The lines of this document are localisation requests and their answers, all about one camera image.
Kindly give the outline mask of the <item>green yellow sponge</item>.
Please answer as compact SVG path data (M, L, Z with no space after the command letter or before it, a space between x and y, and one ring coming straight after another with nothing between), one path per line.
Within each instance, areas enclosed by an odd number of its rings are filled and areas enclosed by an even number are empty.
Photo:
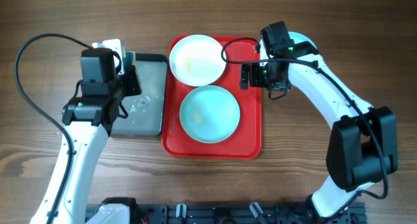
M136 53L134 51L127 51L125 53L124 65L132 66L136 63Z

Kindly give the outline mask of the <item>light blue plate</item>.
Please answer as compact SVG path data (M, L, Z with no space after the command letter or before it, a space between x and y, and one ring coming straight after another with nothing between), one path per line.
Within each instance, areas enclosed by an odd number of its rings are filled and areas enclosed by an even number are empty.
M206 144L229 138L240 122L240 106L226 89L206 85L190 91L183 99L179 119L192 139Z
M314 44L314 42L310 38L308 38L307 36L301 33L289 31L289 36L290 36L290 39L293 40L294 42L293 47L295 48L314 47L315 49L317 49L317 46Z

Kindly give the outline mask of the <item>light blue plate front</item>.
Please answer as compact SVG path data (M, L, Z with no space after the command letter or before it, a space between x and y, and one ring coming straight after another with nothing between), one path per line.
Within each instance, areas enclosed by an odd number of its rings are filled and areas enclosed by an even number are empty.
M206 85L190 91L183 99L179 119L192 139L206 144L229 138L240 122L240 106L226 89Z

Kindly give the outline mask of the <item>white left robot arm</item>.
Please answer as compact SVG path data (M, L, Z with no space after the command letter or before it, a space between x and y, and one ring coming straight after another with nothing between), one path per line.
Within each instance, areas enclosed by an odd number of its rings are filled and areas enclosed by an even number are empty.
M122 101L141 93L136 68L125 66L125 57L120 49L82 51L82 79L63 107L61 149L31 223L84 223L98 157L115 120L128 117Z

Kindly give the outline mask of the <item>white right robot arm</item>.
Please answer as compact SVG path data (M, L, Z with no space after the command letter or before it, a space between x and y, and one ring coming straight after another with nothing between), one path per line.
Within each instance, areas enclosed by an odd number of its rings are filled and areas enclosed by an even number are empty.
M241 89L265 88L283 95L300 89L328 123L328 177L311 194L303 218L327 223L340 218L361 195L385 199L388 175L397 171L397 128L388 107L375 108L351 91L327 66L317 46L290 32L284 22L261 30L258 61L242 61Z

